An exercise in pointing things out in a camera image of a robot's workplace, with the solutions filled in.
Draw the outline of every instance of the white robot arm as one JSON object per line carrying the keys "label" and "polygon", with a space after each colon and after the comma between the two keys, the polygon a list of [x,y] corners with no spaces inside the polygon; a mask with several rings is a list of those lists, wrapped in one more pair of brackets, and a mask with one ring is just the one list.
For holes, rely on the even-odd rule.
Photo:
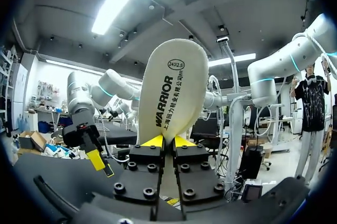
{"label": "white robot arm", "polygon": [[[249,65],[248,76],[254,105],[264,107],[276,101],[274,81],[276,76],[288,77],[306,69],[316,61],[322,50],[315,41],[326,52],[337,51],[335,26],[323,14],[319,15],[303,34],[295,35],[293,40],[283,48]],[[335,69],[337,57],[329,57],[328,63]]]}
{"label": "white robot arm", "polygon": [[88,109],[92,114],[95,108],[104,108],[111,98],[117,95],[121,99],[138,103],[140,90],[129,85],[117,72],[108,69],[95,85],[89,85],[72,72],[68,76],[68,111],[70,115]]}

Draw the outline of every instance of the computer monitor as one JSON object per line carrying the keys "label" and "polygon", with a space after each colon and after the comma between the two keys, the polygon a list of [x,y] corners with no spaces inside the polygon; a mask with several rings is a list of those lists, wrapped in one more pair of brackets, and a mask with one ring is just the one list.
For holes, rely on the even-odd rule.
{"label": "computer monitor", "polygon": [[208,120],[199,118],[192,128],[192,134],[216,136],[217,133],[217,118],[209,118]]}

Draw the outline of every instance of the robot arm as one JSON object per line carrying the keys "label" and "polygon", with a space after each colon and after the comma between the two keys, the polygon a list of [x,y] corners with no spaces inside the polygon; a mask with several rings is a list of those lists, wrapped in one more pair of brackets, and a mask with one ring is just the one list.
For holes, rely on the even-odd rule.
{"label": "robot arm", "polygon": [[[276,100],[274,78],[288,77],[312,65],[322,51],[314,38],[326,52],[336,52],[336,30],[334,24],[323,14],[319,15],[304,34],[293,40],[271,56],[255,61],[248,67],[254,105],[264,107]],[[337,66],[337,57],[329,57],[331,67]]]}

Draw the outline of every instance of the floor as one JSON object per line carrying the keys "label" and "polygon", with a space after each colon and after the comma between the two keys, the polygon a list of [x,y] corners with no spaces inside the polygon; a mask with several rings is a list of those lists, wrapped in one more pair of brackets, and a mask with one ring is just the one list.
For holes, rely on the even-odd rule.
{"label": "floor", "polygon": [[[46,139],[50,139],[50,134],[43,134]],[[15,162],[12,155],[12,138],[6,137],[5,134],[0,135],[3,144],[5,145],[5,149],[7,151],[8,157],[12,163]],[[270,155],[267,161],[271,162],[270,170],[267,171],[264,166],[261,166],[257,179],[261,180],[263,183],[263,191],[262,193],[266,193],[270,189],[272,189],[275,185],[281,182],[286,177],[293,177],[297,168],[297,164],[299,162],[300,157],[300,148],[301,141],[299,140],[299,136],[293,135],[289,132],[284,132],[281,136],[281,140],[279,142],[287,142],[290,152],[276,152]],[[304,168],[304,173],[306,172],[306,168],[308,166],[309,159]],[[320,163],[318,164],[316,173],[314,178],[310,183],[310,188],[313,188],[314,185],[318,181],[318,169],[320,167]]]}

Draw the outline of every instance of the cardboard box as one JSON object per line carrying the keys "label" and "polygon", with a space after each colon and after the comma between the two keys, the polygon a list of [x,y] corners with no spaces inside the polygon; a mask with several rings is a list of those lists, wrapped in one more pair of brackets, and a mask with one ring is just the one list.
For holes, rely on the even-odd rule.
{"label": "cardboard box", "polygon": [[35,131],[32,135],[32,142],[35,145],[35,148],[39,150],[40,152],[44,151],[44,148],[46,147],[47,140],[37,131]]}
{"label": "cardboard box", "polygon": [[47,140],[37,131],[24,131],[19,135],[19,143],[22,149],[37,149],[43,152]]}
{"label": "cardboard box", "polygon": [[23,153],[33,153],[33,154],[41,155],[41,152],[39,152],[39,151],[36,150],[36,149],[23,149],[23,148],[20,148],[20,149],[17,151],[18,157],[20,157]]}
{"label": "cardboard box", "polygon": [[34,149],[35,145],[32,141],[32,134],[33,131],[23,131],[19,135],[19,143],[20,143],[20,148],[23,149]]}

